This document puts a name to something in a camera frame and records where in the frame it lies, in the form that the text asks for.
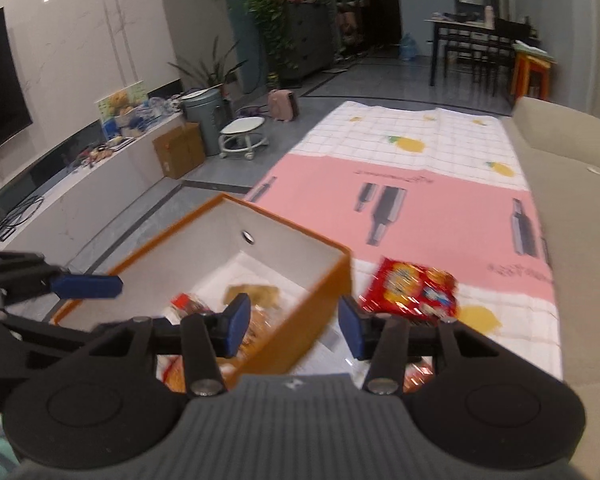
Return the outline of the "red noodle snack bag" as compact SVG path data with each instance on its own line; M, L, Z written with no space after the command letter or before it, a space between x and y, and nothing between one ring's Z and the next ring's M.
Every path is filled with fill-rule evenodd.
M412 322L434 323L455 318L457 280L446 271L383 258L360 299L363 310L402 316Z

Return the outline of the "peanut vacuum pack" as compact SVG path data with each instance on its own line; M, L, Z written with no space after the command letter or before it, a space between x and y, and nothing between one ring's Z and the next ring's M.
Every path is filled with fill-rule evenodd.
M228 306L240 294L246 294L250 302L250 322L236 356L230 359L219 358L218 363L224 379L245 362L256 348L256 344L272 332L282 317L283 309L279 305L279 288L272 285L230 285L225 289L223 302ZM213 311L193 294L181 292L171 299L171 307L164 316L175 325L192 313L212 314ZM159 356L158 376L173 391L185 391L183 359L180 356Z

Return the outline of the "white tv cabinet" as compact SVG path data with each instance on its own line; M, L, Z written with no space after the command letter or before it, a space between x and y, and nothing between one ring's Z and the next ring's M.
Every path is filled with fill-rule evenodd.
M72 260L120 212L163 178L154 140L183 124L181 114L163 118L103 162L60 180L44 193L35 213L0 242L0 252L40 252L51 263Z

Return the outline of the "orange cardboard box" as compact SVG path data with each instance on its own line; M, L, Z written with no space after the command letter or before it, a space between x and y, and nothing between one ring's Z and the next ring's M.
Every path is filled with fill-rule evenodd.
M219 311L232 286L279 291L273 327L228 369L234 387L245 374L291 372L310 352L352 290L346 246L256 205L221 194L186 214L111 268L123 282L114 300L71 300L52 323L91 330L99 323L163 316L181 292Z

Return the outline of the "patterned tablecloth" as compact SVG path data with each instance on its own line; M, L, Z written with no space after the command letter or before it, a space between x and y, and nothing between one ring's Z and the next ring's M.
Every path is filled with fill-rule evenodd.
M248 198L349 247L357 294L387 258L448 272L466 323L562 374L542 226L500 120L348 101Z

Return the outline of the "brown cardboard carton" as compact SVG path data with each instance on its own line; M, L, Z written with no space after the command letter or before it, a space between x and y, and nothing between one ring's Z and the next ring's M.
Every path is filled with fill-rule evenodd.
M165 177L179 179L206 160L199 125L186 122L152 141Z

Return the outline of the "white rolling stool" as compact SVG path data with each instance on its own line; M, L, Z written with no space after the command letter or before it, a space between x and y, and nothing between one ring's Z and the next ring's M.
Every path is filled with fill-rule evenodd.
M236 118L220 132L219 147L221 158L242 155L253 160L258 148L268 147L268 137L262 130L265 118L261 116Z

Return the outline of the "grey trash bin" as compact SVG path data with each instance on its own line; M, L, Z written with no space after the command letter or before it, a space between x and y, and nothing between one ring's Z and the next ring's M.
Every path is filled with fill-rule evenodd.
M220 154L220 132L230 121L230 111L219 87L191 91L180 97L181 108L188 122L196 122L201 132L204 152Z

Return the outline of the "pink backpack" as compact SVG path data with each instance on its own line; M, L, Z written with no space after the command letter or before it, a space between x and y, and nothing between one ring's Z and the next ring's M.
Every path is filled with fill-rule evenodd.
M268 92L268 114L279 122L293 122L299 116L294 92L284 89Z

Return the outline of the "beige sofa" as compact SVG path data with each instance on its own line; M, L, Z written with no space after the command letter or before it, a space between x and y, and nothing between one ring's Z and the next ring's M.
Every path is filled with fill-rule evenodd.
M572 462L600 478L600 118L532 98L503 125L542 223L562 335L566 382L586 429Z

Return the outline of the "potted spider plant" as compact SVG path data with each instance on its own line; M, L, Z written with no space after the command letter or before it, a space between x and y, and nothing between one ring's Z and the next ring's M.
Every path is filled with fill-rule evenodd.
M196 64L189 63L181 59L179 63L169 62L168 65L178 70L182 75L192 78L200 84L201 89L217 88L223 98L228 97L228 85L237 80L238 70L244 66L247 61L238 61L230 64L228 59L236 50L239 41L235 41L224 54L219 54L220 37L216 36L212 44L211 64L207 65L204 60L199 60Z

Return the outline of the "orange stool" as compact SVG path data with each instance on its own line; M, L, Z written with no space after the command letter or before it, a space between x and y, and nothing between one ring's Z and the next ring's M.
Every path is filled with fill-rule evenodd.
M510 94L518 100L523 96L531 96L530 91L533 90L537 99L547 101L553 65L549 58L517 52Z

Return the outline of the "black dining table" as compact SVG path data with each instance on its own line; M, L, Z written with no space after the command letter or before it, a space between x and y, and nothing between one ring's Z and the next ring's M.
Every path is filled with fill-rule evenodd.
M501 70L508 70L513 76L517 41L526 42L532 38L532 26L494 18L493 23L457 21L456 16L439 15L428 18L432 26L429 85L437 82L438 67L442 65L442 76L449 75L452 54L458 54L469 63L471 76L486 75L498 84Z

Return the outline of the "dark drawer cabinet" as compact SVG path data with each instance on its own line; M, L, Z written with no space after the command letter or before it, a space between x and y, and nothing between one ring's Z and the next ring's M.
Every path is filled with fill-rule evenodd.
M294 48L289 66L279 72L283 82L298 81L332 64L335 49L328 7L321 3L288 3L288 32Z

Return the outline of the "tall green houseplant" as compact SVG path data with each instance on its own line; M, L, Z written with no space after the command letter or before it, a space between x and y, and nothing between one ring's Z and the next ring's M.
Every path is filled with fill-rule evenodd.
M247 0L268 63L268 84L279 87L285 70L294 70L294 40L288 12L289 0Z

